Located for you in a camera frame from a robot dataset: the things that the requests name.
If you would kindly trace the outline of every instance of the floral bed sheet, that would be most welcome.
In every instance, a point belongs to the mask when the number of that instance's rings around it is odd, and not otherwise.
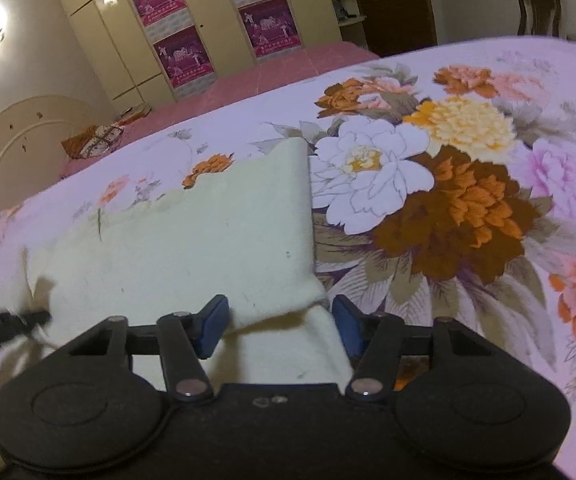
[[[573,413],[557,464],[576,478],[576,45],[442,46],[176,124],[1,212],[0,283],[22,247],[83,216],[192,187],[295,136],[309,143],[329,297],[411,324],[456,317],[553,381]]]

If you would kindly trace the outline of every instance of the curved headboard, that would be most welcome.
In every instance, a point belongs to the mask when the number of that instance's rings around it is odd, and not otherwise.
[[[68,156],[61,142],[104,117],[91,105],[45,95],[0,113],[0,211],[52,186]]]

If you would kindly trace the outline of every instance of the flower center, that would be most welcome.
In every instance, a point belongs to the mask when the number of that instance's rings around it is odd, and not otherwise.
[[[373,146],[355,146],[345,161],[343,173],[359,173],[359,171],[379,171],[381,166],[381,152]]]

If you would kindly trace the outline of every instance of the white flower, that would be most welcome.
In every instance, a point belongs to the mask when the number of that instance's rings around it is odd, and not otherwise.
[[[429,143],[426,131],[411,124],[348,119],[339,136],[319,140],[310,157],[313,207],[327,207],[328,223],[343,225],[346,234],[371,230],[401,209],[410,193],[432,189],[432,173],[405,160]]]

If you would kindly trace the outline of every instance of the wooden chair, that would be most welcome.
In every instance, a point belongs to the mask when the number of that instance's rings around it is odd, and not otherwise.
[[[528,32],[528,11],[532,9],[532,27]],[[519,0],[521,9],[521,23],[519,36],[526,33],[532,36],[559,37],[561,26],[561,0]]]

